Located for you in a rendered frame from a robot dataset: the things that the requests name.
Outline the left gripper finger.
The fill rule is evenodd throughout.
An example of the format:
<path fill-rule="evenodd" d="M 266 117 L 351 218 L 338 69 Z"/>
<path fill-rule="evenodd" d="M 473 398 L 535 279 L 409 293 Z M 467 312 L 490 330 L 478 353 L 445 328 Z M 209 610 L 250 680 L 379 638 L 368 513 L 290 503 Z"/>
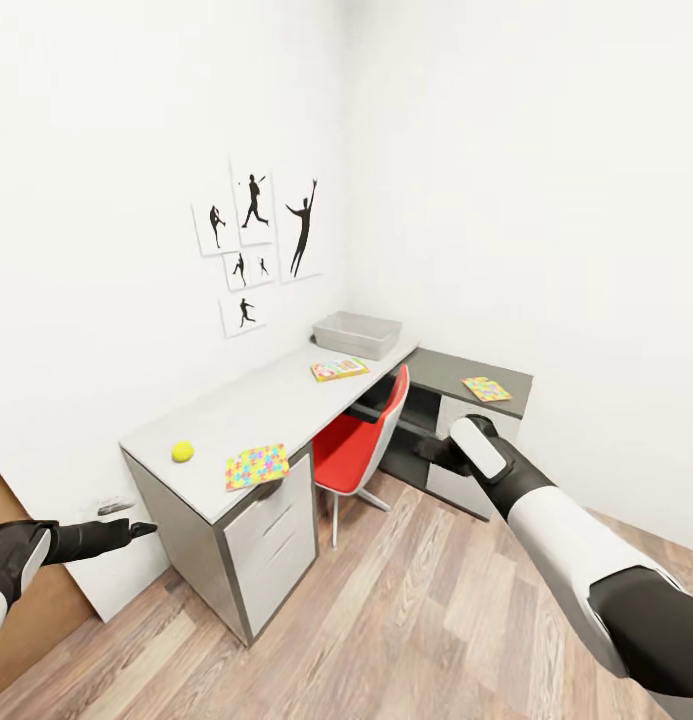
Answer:
<path fill-rule="evenodd" d="M 158 526 L 154 523 L 145 524 L 144 522 L 136 522 L 129 526 L 128 543 L 132 543 L 134 538 L 144 536 L 158 531 Z"/>

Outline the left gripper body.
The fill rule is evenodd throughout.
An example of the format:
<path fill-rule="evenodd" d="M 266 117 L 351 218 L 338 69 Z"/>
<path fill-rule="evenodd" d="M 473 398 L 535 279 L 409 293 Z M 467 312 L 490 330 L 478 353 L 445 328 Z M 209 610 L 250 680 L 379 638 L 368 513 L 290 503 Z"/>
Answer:
<path fill-rule="evenodd" d="M 80 561 L 102 555 L 129 545 L 129 519 L 123 517 L 107 523 L 76 524 L 80 530 L 80 545 L 69 561 Z"/>

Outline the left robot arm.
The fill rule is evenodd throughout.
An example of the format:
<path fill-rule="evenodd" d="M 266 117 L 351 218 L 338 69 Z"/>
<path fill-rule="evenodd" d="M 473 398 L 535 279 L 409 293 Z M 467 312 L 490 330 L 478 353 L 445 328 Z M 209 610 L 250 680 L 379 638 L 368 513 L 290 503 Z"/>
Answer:
<path fill-rule="evenodd" d="M 32 517 L 1 523 L 0 628 L 39 567 L 96 557 L 158 531 L 154 523 L 129 525 L 126 517 L 114 521 L 107 518 L 136 504 L 131 492 L 120 492 L 91 501 L 81 523 L 75 526 L 60 526 L 58 520 L 38 522 Z"/>

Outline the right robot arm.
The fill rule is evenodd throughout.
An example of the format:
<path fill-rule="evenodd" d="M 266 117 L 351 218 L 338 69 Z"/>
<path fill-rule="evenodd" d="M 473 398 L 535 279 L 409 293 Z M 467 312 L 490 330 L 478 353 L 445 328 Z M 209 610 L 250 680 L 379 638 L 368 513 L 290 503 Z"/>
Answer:
<path fill-rule="evenodd" d="M 480 416 L 413 457 L 470 473 L 507 521 L 594 660 L 635 680 L 671 720 L 693 720 L 693 597 L 664 568 L 613 534 Z"/>

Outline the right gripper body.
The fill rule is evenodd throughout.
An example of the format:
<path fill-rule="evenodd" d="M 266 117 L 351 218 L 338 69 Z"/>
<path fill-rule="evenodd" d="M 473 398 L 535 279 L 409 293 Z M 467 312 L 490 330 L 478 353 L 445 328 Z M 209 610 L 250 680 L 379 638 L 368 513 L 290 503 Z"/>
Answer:
<path fill-rule="evenodd" d="M 433 463 L 433 465 L 448 469 L 453 473 L 460 475 L 461 477 L 470 477 L 470 471 L 467 465 L 455 465 L 449 461 L 443 453 L 444 441 L 434 438 L 432 434 L 426 437 L 421 437 L 422 450 L 419 454 L 413 454 L 413 457 L 421 457 L 423 461 L 427 463 Z"/>

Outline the tennis ball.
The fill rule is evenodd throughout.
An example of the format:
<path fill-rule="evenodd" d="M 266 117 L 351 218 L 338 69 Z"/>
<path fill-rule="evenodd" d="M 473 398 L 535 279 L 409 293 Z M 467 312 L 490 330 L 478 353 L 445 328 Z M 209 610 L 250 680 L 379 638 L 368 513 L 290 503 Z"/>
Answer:
<path fill-rule="evenodd" d="M 186 462 L 193 456 L 193 447 L 193 444 L 188 441 L 178 442 L 171 450 L 171 456 L 180 463 L 184 461 Z"/>

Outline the board game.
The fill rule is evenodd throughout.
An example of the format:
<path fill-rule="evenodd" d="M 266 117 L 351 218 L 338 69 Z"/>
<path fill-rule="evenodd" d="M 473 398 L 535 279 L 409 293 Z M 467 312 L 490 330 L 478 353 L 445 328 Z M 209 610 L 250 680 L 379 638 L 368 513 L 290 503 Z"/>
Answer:
<path fill-rule="evenodd" d="M 311 365 L 311 372 L 317 382 L 322 383 L 324 381 L 367 374 L 371 371 L 358 358 L 349 358 Z"/>

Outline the jigsaw puzzle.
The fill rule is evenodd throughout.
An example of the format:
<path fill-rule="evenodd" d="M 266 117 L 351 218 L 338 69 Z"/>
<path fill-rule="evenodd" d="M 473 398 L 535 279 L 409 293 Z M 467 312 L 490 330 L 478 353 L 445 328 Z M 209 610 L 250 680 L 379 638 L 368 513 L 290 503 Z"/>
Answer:
<path fill-rule="evenodd" d="M 464 379 L 465 386 L 468 386 L 470 390 L 483 402 L 495 401 L 495 400 L 511 400 L 512 396 L 509 395 L 503 388 L 501 388 L 495 382 L 487 382 L 487 378 L 474 378 Z"/>
<path fill-rule="evenodd" d="M 242 451 L 241 462 L 226 460 L 226 491 L 290 477 L 284 443 Z"/>

